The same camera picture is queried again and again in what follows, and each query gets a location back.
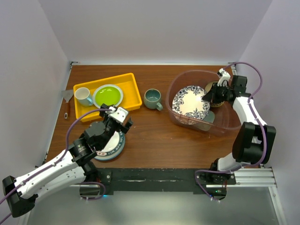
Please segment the blue floral plate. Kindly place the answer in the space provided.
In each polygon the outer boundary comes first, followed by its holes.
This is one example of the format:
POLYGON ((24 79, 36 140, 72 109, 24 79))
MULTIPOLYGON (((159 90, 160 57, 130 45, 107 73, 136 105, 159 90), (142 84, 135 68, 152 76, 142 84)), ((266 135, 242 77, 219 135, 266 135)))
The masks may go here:
POLYGON ((210 110, 210 102, 203 100, 206 94, 205 89, 200 86, 186 86, 174 96, 172 110, 177 114, 202 120, 210 110))

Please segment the brown floral cream-inside bowl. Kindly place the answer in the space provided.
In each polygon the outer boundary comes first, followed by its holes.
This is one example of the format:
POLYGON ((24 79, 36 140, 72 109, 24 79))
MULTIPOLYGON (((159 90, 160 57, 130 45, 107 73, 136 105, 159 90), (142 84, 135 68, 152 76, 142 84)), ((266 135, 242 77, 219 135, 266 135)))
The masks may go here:
MULTIPOLYGON (((212 86, 215 84, 215 83, 218 83, 218 81, 212 81, 212 82, 210 82, 210 83, 208 83, 206 86, 205 86, 205 91, 208 93, 210 90, 211 90, 211 88, 212 88, 212 86)), ((221 103, 210 103, 210 106, 211 107, 220 107, 220 106, 222 106, 224 104, 224 102, 221 102, 221 103)))

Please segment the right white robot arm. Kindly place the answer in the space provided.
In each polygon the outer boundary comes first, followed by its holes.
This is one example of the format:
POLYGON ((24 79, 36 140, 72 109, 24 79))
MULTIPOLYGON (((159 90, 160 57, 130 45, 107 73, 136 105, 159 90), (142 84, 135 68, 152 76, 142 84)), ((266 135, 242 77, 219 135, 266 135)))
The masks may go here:
POLYGON ((225 173, 246 165, 264 165, 270 158, 276 129, 260 117, 253 95, 246 92, 247 82, 246 77, 234 75, 231 84, 223 81, 219 86, 218 82, 214 82, 204 96, 204 100, 212 104, 230 103, 241 123, 232 152, 211 165, 209 179, 214 184, 220 184, 225 179, 225 173))

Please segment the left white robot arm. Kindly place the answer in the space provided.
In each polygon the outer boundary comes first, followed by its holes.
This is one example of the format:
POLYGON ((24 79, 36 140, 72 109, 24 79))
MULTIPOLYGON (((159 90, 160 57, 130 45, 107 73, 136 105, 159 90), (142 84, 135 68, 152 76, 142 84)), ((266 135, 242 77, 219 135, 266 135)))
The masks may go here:
POLYGON ((17 218, 31 211, 42 196, 73 184, 92 184, 97 170, 92 159, 102 151, 115 133, 126 134, 132 126, 129 112, 123 107, 103 104, 95 110, 102 118, 84 130, 51 161, 23 176, 7 176, 2 181, 10 216, 17 218))

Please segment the light-teal divided rectangular dish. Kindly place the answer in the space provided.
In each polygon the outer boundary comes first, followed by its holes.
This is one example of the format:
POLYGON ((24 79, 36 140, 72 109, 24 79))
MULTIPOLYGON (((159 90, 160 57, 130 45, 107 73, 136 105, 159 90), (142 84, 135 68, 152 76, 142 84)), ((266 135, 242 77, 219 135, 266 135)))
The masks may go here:
POLYGON ((206 117, 202 121, 194 124, 193 127, 201 131, 209 131, 214 120, 215 120, 214 112, 209 111, 206 117))

